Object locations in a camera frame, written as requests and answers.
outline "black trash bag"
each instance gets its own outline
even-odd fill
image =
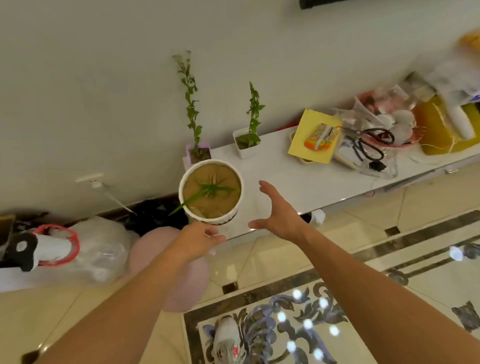
[[[119,222],[127,230],[132,230],[140,236],[162,226],[171,226],[179,230],[188,225],[188,217],[183,209],[169,216],[180,202],[177,197],[145,200],[132,208],[136,213],[130,213]]]

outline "electrical outlet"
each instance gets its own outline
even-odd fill
[[[75,180],[76,183],[90,183],[102,182],[102,177],[104,174],[102,172],[89,174],[87,176],[79,177]]]

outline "yellow container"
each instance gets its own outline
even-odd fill
[[[450,119],[442,100],[435,96],[428,102],[418,104],[413,113],[419,126],[425,127],[425,135],[420,139],[420,146],[427,155],[460,152],[480,143],[480,113],[475,104],[466,104],[462,109],[467,114],[476,137],[462,140],[455,129],[450,126]]]

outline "sneaker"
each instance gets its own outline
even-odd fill
[[[243,361],[239,329],[235,320],[230,316],[220,319],[218,323],[212,356],[215,364],[238,364]]]

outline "right hand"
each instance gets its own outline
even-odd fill
[[[295,209],[278,193],[276,188],[265,181],[259,181],[260,191],[272,200],[272,214],[269,218],[250,221],[250,229],[267,229],[281,239],[297,243],[301,238],[301,229],[307,223]]]

